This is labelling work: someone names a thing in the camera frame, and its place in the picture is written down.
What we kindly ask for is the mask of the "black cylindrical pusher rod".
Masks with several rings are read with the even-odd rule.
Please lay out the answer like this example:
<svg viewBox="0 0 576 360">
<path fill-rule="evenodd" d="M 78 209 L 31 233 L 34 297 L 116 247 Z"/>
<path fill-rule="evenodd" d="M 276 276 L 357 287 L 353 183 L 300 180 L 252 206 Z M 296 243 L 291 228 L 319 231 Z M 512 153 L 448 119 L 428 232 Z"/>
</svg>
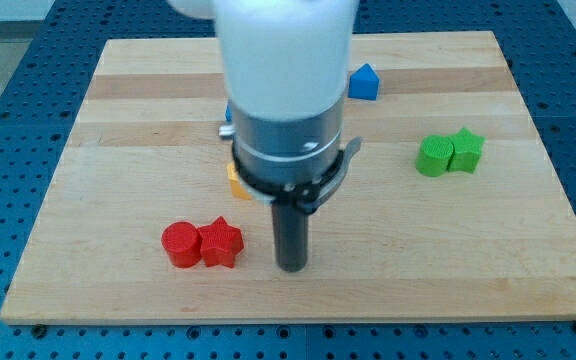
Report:
<svg viewBox="0 0 576 360">
<path fill-rule="evenodd" d="M 302 270 L 308 259 L 308 216 L 289 205 L 271 207 L 275 260 L 286 272 Z"/>
</svg>

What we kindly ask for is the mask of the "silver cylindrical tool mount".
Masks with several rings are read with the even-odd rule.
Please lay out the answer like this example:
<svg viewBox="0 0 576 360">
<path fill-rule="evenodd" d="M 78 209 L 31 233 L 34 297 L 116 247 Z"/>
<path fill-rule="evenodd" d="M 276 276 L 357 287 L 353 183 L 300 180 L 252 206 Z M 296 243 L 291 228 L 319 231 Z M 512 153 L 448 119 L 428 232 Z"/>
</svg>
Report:
<svg viewBox="0 0 576 360">
<path fill-rule="evenodd" d="M 340 92 L 324 108 L 285 119 L 253 113 L 228 96 L 232 157 L 253 197 L 311 215 L 333 196 L 362 145 L 356 137 L 340 146 L 344 96 Z"/>
</svg>

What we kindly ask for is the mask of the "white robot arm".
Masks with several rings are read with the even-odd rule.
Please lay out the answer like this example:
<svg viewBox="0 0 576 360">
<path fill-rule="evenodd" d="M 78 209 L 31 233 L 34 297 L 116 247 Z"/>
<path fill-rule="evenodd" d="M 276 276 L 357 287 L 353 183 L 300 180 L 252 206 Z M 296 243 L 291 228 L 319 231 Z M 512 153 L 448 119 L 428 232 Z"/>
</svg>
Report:
<svg viewBox="0 0 576 360">
<path fill-rule="evenodd" d="M 308 260 L 308 218 L 340 187 L 362 140 L 340 144 L 355 1 L 169 0 L 214 23 L 232 157 L 242 185 L 270 205 L 277 265 Z"/>
</svg>

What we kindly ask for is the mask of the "blue block behind arm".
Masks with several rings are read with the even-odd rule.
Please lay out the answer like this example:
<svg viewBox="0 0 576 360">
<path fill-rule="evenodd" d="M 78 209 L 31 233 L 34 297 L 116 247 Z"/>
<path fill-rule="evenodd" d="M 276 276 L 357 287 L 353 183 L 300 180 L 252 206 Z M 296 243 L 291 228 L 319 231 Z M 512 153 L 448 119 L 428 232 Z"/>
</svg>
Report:
<svg viewBox="0 0 576 360">
<path fill-rule="evenodd" d="M 225 117 L 225 122 L 226 123 L 231 123 L 232 122 L 232 113 L 231 113 L 231 108 L 230 108 L 230 102 L 227 103 L 225 111 L 224 111 L 224 117 Z"/>
</svg>

